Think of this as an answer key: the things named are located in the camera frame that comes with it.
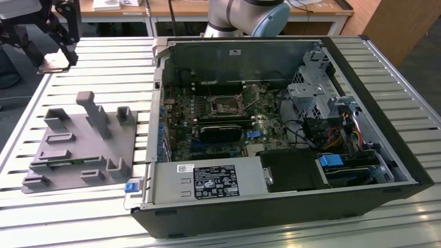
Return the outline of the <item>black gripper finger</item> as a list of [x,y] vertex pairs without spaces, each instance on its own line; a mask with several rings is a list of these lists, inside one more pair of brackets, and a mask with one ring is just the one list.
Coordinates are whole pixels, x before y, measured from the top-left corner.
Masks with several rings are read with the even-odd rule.
[[71,67],[78,63],[75,46],[82,38],[81,1],[59,1],[59,4],[54,8],[57,13],[59,13],[67,20],[69,28],[65,28],[59,19],[45,23],[39,17],[37,20],[37,26],[58,43],[59,48],[66,56],[69,67]]
[[45,55],[39,51],[34,41],[30,39],[27,28],[25,26],[2,24],[2,45],[5,44],[22,51],[37,68],[43,64]]

